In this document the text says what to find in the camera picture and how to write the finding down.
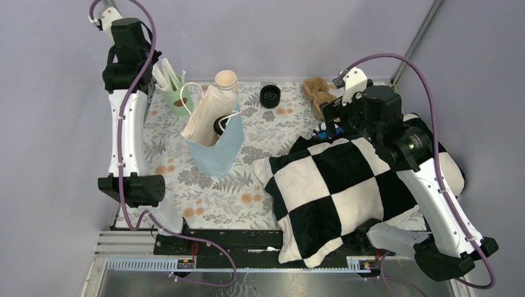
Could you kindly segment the black plastic cup lid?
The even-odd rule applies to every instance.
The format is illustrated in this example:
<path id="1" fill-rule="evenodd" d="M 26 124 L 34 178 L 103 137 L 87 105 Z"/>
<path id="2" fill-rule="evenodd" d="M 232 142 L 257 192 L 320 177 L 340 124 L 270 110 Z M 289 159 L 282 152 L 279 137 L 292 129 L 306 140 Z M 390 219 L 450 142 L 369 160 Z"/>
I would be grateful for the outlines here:
<path id="1" fill-rule="evenodd" d="M 228 116 L 222 116 L 214 121 L 213 129 L 219 137 L 225 132 L 229 120 L 230 118 Z"/>

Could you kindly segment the light blue paper bag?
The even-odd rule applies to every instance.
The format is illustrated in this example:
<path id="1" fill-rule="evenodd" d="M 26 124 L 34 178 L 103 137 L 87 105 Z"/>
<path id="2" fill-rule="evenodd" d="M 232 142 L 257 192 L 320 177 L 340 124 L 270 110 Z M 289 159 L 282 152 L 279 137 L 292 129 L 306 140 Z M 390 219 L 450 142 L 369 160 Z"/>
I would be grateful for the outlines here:
<path id="1" fill-rule="evenodd" d="M 201 173 L 225 179 L 244 141 L 235 92 L 210 86 L 190 114 L 181 135 Z"/>

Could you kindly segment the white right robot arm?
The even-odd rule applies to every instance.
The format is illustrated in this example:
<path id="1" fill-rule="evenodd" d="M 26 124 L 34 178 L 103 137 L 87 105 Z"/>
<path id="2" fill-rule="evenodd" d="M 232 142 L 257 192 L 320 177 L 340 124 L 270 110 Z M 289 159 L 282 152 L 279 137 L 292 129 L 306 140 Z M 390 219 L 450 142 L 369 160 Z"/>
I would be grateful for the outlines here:
<path id="1" fill-rule="evenodd" d="M 482 236 L 462 211 L 439 167 L 439 142 L 421 127 L 409 124 L 402 100 L 391 87 L 374 85 L 344 103 L 338 98 L 320 106 L 328 136 L 336 128 L 356 132 L 397 174 L 413 195 L 429 230 L 416 232 L 372 219 L 360 226 L 358 252 L 370 255 L 387 250 L 416 261 L 434 281 L 460 278 L 477 260 L 487 260 L 498 243 Z"/>

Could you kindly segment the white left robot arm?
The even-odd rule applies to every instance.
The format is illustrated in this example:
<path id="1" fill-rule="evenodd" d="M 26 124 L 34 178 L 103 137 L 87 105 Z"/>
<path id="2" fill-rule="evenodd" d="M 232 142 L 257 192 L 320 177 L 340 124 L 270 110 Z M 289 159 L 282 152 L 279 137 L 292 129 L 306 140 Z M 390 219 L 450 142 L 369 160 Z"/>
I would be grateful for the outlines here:
<path id="1" fill-rule="evenodd" d="M 110 32 L 114 45 L 102 76 L 111 107 L 112 149 L 108 175 L 98 179 L 98 188 L 120 204 L 126 218 L 129 209 L 138 210 L 140 220 L 150 217 L 161 235 L 170 236 L 168 246 L 185 254 L 192 238 L 165 199 L 165 178 L 149 173 L 144 152 L 143 129 L 155 91 L 152 71 L 161 52 L 152 47 L 151 29 L 137 18 L 112 21 Z"/>

